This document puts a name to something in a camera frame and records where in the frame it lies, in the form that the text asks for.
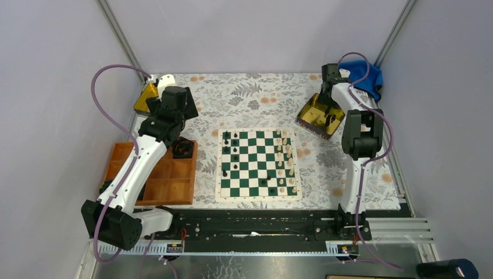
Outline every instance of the blue cloth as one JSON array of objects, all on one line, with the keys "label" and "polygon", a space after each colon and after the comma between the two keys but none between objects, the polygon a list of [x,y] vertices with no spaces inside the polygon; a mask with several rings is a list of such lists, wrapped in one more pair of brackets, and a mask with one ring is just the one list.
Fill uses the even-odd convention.
[{"label": "blue cloth", "polygon": [[[339,68],[350,71],[349,80],[351,82],[362,78],[366,74],[366,62],[364,60],[341,63]],[[375,101],[381,98],[378,92],[383,85],[382,71],[370,64],[370,73],[363,81],[355,84],[355,88],[368,92],[373,95]]]}]

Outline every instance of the white wall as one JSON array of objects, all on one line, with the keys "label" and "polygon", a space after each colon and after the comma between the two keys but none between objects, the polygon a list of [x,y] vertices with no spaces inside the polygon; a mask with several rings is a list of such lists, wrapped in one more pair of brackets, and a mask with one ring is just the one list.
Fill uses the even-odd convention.
[{"label": "white wall", "polygon": [[142,67],[173,73],[318,73],[374,61],[405,0],[110,0]]},{"label": "white wall", "polygon": [[419,1],[384,61],[382,106],[443,259],[493,278],[493,2]]},{"label": "white wall", "polygon": [[[96,197],[112,143],[92,75],[128,63],[95,1],[0,2],[0,278],[71,278],[88,240],[80,208]],[[102,105],[124,123],[140,83],[103,74]]]}]

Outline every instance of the chessboard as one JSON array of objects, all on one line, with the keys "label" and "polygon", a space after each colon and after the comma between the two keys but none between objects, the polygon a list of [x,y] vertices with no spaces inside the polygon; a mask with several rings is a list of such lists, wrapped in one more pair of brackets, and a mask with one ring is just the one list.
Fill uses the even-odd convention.
[{"label": "chessboard", "polygon": [[292,128],[219,130],[216,201],[292,201],[301,198]]}]

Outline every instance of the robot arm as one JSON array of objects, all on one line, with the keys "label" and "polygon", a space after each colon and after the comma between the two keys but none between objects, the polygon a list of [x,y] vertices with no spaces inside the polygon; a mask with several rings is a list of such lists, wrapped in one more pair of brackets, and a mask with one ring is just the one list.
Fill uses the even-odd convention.
[{"label": "robot arm", "polygon": [[[339,69],[337,64],[327,64],[322,67],[323,84],[320,92],[319,101],[326,106],[327,114],[335,111],[342,111],[346,117],[344,130],[342,132],[342,150],[346,154],[347,174],[346,185],[341,203],[338,208],[338,218],[336,231],[344,227],[355,226],[355,219],[359,218],[359,224],[365,224],[365,204],[361,202],[358,212],[356,205],[358,202],[358,192],[360,180],[363,179],[363,189],[361,193],[362,201],[365,197],[367,171],[361,176],[362,164],[371,158],[375,158],[377,152],[382,147],[383,140],[383,120],[376,117],[359,105],[362,100],[355,95],[356,101],[348,91],[350,86],[347,77],[349,72]],[[327,118],[333,121],[333,114]]]},{"label": "robot arm", "polygon": [[[159,97],[146,100],[151,115],[142,122],[137,137],[138,153],[131,151],[124,165],[111,185],[100,194],[97,201],[87,200],[81,212],[90,237],[94,237],[95,228],[103,205],[112,197],[99,231],[98,239],[124,250],[130,250],[139,238],[167,231],[173,215],[163,209],[133,213],[135,202],[152,169],[170,146],[176,144],[185,121],[198,116],[190,89],[170,86]],[[135,165],[124,178],[125,173]],[[123,184],[115,194],[115,187]]]},{"label": "robot arm", "polygon": [[[362,109],[349,95],[348,87],[349,83],[339,83],[332,87],[332,98],[346,115],[342,133],[342,149],[346,154],[348,169],[341,207],[345,213],[361,214],[365,211],[363,202],[359,206],[359,211],[356,212],[361,165],[369,158],[375,158],[376,153],[381,149],[383,121],[375,117],[372,112]],[[366,168],[371,168],[371,164],[371,162],[368,163]],[[366,185],[367,174],[366,171],[363,175],[363,185]],[[365,189],[366,187],[363,186],[362,197],[365,196]]]}]

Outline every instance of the wooden tray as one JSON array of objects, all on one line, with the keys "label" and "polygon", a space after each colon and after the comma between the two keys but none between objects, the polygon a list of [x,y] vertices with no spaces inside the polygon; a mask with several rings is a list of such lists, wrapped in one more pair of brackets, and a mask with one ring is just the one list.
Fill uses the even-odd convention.
[{"label": "wooden tray", "polygon": [[[198,144],[194,142],[191,159],[173,159],[171,148],[158,161],[145,183],[144,199],[135,205],[191,205],[194,200]],[[132,142],[117,142],[113,147],[105,179],[114,179],[134,147]]]}]

